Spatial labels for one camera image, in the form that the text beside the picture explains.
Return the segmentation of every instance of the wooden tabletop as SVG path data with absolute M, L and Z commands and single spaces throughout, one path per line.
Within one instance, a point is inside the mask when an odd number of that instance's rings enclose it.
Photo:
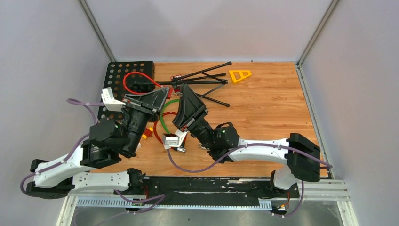
M 173 75 L 185 75 L 203 70 L 221 63 L 156 63 L 155 80 L 169 81 Z M 252 76 L 238 84 L 233 84 L 229 70 L 251 70 Z M 230 107 L 204 100 L 209 113 L 205 119 L 215 128 L 224 122 L 232 122 L 240 138 L 249 140 L 275 140 L 288 138 L 292 132 L 300 133 L 314 143 L 318 143 L 309 111 L 303 96 L 301 84 L 293 63 L 233 63 L 209 74 L 226 72 L 224 77 L 229 84 L 212 92 L 208 96 L 229 103 Z M 217 85 L 191 85 L 191 88 L 203 94 Z M 172 103 L 166 111 L 177 111 L 178 103 Z M 165 116 L 169 130 L 174 133 L 174 116 Z M 163 130 L 160 123 L 157 131 Z M 241 161 L 217 164 L 202 173 L 185 173 L 176 169 L 169 161 L 163 145 L 153 136 L 142 139 L 143 145 L 135 158 L 122 158 L 118 164 L 95 170 L 94 172 L 120 172 L 136 168 L 148 176 L 234 176 L 269 177 L 281 164 L 266 161 Z M 198 148 L 198 140 L 187 136 L 186 153 L 171 151 L 175 162 L 188 170 L 199 170 L 209 166 L 213 160 L 203 149 Z

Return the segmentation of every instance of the black perforated box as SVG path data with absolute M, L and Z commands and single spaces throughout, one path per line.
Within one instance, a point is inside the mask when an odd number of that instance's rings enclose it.
M 105 74 L 103 88 L 111 87 L 116 100 L 122 100 L 123 96 L 128 93 L 123 87 L 123 78 L 129 72 L 142 72 L 154 79 L 155 65 L 153 61 L 110 62 Z M 137 74 L 130 75 L 126 79 L 126 85 L 134 92 L 147 93 L 155 89 L 155 86 L 149 84 L 144 76 Z M 111 117 L 120 120 L 123 115 L 120 112 L 112 112 L 105 107 L 100 107 L 97 117 L 98 119 Z

